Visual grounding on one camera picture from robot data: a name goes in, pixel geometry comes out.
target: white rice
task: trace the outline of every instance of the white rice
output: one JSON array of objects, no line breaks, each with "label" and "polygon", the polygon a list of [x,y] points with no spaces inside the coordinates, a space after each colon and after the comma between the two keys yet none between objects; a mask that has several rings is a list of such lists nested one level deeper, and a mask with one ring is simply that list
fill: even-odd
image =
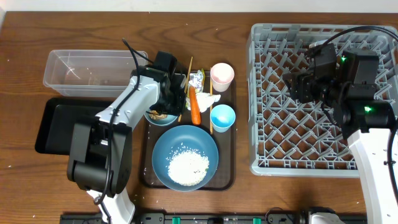
[{"label": "white rice", "polygon": [[175,153],[170,160],[169,177],[182,186],[199,184],[205,178],[209,160],[201,156],[197,149]]}]

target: wood grain surface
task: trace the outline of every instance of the wood grain surface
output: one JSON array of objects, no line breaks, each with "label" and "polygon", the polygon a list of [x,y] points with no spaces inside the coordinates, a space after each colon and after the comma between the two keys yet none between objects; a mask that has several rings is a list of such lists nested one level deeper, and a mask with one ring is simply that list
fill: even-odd
[{"label": "wood grain surface", "polygon": [[186,66],[235,70],[238,108],[236,179],[223,192],[148,189],[138,181],[143,119],[134,130],[127,185],[139,210],[168,213],[266,213],[324,206],[364,213],[359,179],[259,177],[249,170],[246,41],[255,23],[369,24],[398,27],[397,14],[8,12],[0,32],[0,223],[59,223],[63,213],[98,212],[67,179],[67,156],[34,150],[45,103],[58,96],[43,86],[54,49],[125,49],[125,37],[154,58],[172,52]]}]

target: carrot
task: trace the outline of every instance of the carrot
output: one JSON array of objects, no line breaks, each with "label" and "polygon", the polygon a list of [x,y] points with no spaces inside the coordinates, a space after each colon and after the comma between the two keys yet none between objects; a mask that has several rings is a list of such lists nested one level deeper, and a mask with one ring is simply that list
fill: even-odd
[{"label": "carrot", "polygon": [[191,102],[192,123],[194,125],[199,125],[201,122],[200,110],[197,102],[197,94],[195,93],[195,88],[193,86],[189,87],[189,100]]}]

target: pink cup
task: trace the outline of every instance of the pink cup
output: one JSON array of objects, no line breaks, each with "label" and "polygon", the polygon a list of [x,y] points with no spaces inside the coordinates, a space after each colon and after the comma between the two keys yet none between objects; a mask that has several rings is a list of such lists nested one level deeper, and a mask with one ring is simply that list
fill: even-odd
[{"label": "pink cup", "polygon": [[213,81],[213,88],[218,92],[224,92],[228,89],[234,79],[233,68],[226,63],[218,63],[210,70],[210,78]]}]

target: blue bowl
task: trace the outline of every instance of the blue bowl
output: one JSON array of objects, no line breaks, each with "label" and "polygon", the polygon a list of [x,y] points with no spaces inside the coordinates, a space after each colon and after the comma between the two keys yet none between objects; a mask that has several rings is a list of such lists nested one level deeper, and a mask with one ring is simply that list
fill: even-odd
[{"label": "blue bowl", "polygon": [[144,113],[144,116],[147,119],[147,121],[149,121],[151,124],[158,125],[158,126],[170,125],[178,118],[178,116],[167,115],[167,117],[165,119],[154,120],[154,119],[150,118],[148,113],[146,113],[146,112]]},{"label": "blue bowl", "polygon": [[[182,149],[181,143],[183,143],[183,145],[186,147],[185,149]],[[205,178],[201,182],[193,186],[182,186],[174,182],[169,177],[168,167],[170,165],[170,161],[168,161],[166,158],[172,157],[173,151],[175,150],[183,152],[189,150],[190,148],[198,149],[197,153],[208,157],[209,168]],[[190,125],[177,126],[166,131],[157,140],[152,153],[152,166],[157,178],[159,178],[159,180],[168,188],[182,192],[196,190],[207,184],[217,170],[217,145],[213,138],[206,131],[198,127]]]},{"label": "blue bowl", "polygon": [[226,132],[235,122],[235,119],[235,111],[228,105],[215,106],[210,113],[213,128],[219,133]]}]

